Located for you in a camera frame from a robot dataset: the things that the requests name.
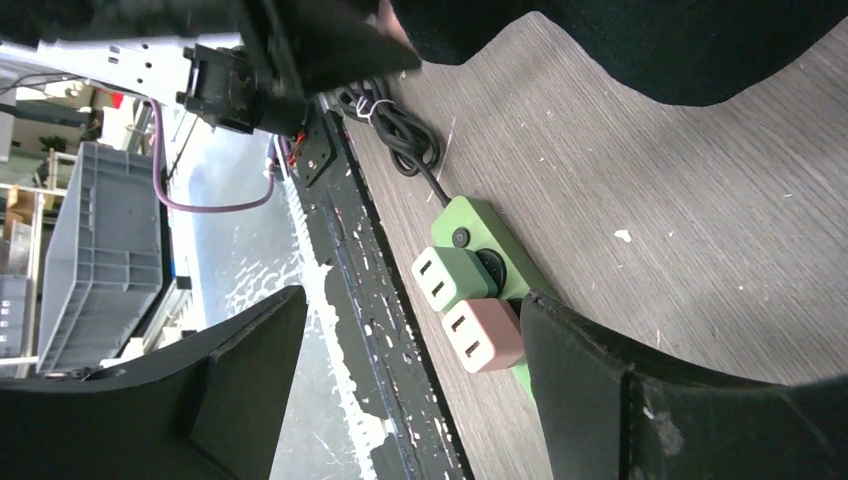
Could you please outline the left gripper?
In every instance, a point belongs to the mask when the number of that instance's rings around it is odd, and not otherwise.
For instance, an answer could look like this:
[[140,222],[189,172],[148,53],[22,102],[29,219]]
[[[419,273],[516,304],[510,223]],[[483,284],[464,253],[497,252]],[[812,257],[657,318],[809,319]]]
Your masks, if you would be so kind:
[[421,66],[342,1],[243,1],[238,28],[258,85],[302,99]]

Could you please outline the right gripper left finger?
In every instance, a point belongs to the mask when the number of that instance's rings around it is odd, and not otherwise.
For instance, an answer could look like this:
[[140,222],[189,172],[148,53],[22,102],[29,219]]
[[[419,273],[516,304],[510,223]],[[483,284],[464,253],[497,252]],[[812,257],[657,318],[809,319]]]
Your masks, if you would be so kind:
[[1,383],[5,479],[266,479],[307,315],[288,286],[84,379]]

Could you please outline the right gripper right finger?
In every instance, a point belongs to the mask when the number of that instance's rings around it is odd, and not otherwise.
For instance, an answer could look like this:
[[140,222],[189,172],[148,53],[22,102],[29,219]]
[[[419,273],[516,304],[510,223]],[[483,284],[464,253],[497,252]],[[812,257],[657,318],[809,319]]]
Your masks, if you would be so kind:
[[698,366],[533,291],[520,314],[557,479],[843,479],[845,377],[787,386]]

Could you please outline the pink plug adapter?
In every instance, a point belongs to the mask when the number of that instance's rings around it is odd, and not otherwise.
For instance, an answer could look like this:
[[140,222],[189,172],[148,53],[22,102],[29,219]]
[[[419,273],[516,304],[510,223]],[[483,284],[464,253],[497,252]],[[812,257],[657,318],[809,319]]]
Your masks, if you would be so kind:
[[468,373],[508,369],[524,357],[519,317],[505,300],[461,300],[443,315],[442,328]]

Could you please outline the green plug adapter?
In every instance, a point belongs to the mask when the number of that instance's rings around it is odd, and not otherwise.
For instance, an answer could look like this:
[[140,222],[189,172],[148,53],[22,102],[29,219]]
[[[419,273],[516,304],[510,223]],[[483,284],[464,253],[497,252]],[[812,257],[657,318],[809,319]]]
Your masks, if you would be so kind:
[[445,313],[459,301],[493,297],[497,284],[471,250],[430,246],[411,265],[415,283],[431,309]]

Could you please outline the green power strip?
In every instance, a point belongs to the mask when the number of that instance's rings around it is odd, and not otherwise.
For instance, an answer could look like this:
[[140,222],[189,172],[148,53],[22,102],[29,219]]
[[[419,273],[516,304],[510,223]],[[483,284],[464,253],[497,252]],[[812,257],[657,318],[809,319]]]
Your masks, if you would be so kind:
[[[554,292],[519,239],[487,201],[466,196],[453,198],[432,224],[431,237],[431,246],[473,251],[497,284],[497,294],[487,298],[507,301],[518,317],[522,301],[530,291]],[[531,394],[525,358],[508,369],[525,392]]]

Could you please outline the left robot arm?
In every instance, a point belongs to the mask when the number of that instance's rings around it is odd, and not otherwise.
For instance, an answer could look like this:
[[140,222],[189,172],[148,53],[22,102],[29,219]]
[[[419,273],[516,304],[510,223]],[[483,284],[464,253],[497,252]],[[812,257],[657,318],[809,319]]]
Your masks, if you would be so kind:
[[5,1],[1,54],[295,134],[318,94],[420,65],[340,1]]

